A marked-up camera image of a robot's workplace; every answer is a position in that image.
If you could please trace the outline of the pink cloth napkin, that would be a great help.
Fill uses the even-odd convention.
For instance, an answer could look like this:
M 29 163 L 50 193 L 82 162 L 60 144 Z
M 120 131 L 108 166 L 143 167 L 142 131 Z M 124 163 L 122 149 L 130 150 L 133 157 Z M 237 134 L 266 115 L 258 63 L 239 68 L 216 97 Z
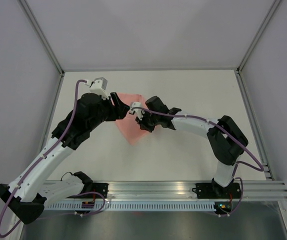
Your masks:
M 132 102 L 139 102 L 143 108 L 147 107 L 145 104 L 146 99 L 141 94 L 118 92 L 117 95 L 123 103 L 129 106 Z M 135 145 L 149 133 L 148 131 L 141 130 L 136 122 L 136 116 L 129 113 L 124 119 L 116 120 L 115 125 L 130 145 Z

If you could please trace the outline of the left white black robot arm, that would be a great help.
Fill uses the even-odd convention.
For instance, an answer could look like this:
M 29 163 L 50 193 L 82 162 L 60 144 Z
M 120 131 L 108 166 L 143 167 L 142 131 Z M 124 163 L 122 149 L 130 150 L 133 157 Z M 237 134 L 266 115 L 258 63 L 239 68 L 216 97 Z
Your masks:
M 47 145 L 27 169 L 13 182 L 0 184 L 0 198 L 26 225 L 55 202 L 72 196 L 88 198 L 94 189 L 93 180 L 82 171 L 49 188 L 43 184 L 63 160 L 90 138 L 96 127 L 103 122 L 124 119 L 129 109 L 115 92 L 107 99 L 95 93 L 83 94 L 75 100 L 73 110 L 58 123 Z

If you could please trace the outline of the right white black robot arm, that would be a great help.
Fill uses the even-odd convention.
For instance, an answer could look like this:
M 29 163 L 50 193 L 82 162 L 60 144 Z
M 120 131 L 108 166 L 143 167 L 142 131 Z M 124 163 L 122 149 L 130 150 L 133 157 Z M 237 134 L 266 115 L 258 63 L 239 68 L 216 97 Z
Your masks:
M 233 185 L 233 173 L 237 160 L 244 153 L 248 139 L 234 120 L 227 115 L 210 120 L 193 117 L 180 108 L 168 108 L 162 100 L 153 96 L 145 102 L 133 103 L 131 111 L 136 114 L 136 122 L 141 130 L 152 133 L 156 126 L 174 131 L 183 131 L 198 135 L 209 141 L 214 156 L 218 160 L 216 172 L 211 180 L 212 193 L 217 198 L 229 195 Z

